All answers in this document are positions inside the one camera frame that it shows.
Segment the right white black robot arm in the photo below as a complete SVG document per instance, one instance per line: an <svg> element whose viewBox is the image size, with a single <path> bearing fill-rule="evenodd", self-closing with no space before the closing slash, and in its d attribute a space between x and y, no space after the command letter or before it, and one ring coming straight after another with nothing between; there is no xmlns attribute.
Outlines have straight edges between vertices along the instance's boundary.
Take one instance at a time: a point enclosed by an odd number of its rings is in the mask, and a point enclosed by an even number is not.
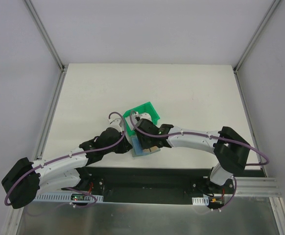
<svg viewBox="0 0 285 235"><path fill-rule="evenodd" d="M183 147L215 155L218 164L211 169L206 181L211 193L218 193L230 177L244 172L250 152L250 144L227 126L220 131L195 132L171 124L157 127L142 118L135 124L135 133L143 149Z"/></svg>

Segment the sage green card holder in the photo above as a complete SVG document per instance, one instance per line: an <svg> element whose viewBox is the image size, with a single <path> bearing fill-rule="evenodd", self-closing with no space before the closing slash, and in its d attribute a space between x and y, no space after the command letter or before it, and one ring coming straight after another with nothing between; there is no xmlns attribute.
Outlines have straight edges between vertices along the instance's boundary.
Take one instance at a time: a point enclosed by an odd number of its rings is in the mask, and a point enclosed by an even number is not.
<svg viewBox="0 0 285 235"><path fill-rule="evenodd" d="M149 149L143 149L137 136L132 136L131 137L131 141L132 141L132 150L131 150L131 154L132 157L142 157L142 156L147 156L156 152L160 151L160 148L158 147L152 147Z"/></svg>

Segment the green plastic bin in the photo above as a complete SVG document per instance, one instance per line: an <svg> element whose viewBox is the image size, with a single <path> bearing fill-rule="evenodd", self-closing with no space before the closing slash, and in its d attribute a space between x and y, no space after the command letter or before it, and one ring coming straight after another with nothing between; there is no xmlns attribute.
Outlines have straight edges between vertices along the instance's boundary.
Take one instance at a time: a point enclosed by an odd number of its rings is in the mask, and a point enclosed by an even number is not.
<svg viewBox="0 0 285 235"><path fill-rule="evenodd" d="M147 119L153 122L153 124L157 125L160 116L157 111L153 107L151 102L144 103L135 108L127 110L123 117L126 121L126 130L129 136L135 135L135 131L133 130L133 125L130 121L130 117L132 117L133 122L136 124L138 119Z"/></svg>

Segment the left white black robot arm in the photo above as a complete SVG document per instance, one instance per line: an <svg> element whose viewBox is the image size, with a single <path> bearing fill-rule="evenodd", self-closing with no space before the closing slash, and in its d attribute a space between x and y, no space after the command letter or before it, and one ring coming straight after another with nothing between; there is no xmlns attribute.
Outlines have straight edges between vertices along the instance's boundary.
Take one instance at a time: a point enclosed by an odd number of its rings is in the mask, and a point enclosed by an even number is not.
<svg viewBox="0 0 285 235"><path fill-rule="evenodd" d="M62 157L36 161L22 158L1 181L6 192L4 203L20 209L45 192L63 188L90 190L94 181L86 166L101 161L109 153L124 154L132 148L123 131L108 127Z"/></svg>

